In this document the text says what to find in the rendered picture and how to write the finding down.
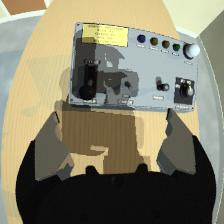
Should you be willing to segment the dark grey control console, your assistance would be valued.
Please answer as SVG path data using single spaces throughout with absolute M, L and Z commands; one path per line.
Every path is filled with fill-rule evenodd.
M 146 30 L 76 22 L 69 104 L 76 108 L 192 112 L 199 52 L 197 44 Z

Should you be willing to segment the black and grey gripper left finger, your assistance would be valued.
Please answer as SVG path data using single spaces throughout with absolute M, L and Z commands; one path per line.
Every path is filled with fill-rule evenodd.
M 59 182 L 71 177 L 74 161 L 61 141 L 56 111 L 48 117 L 30 142 L 18 171 L 16 203 L 23 224 L 36 224 L 38 210 L 45 196 Z

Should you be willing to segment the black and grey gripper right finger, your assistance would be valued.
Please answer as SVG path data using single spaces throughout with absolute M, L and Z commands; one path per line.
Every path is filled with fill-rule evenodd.
M 182 182 L 194 195 L 203 224 L 212 224 L 216 200 L 216 179 L 211 162 L 196 135 L 193 135 L 172 108 L 156 163 L 160 172 Z

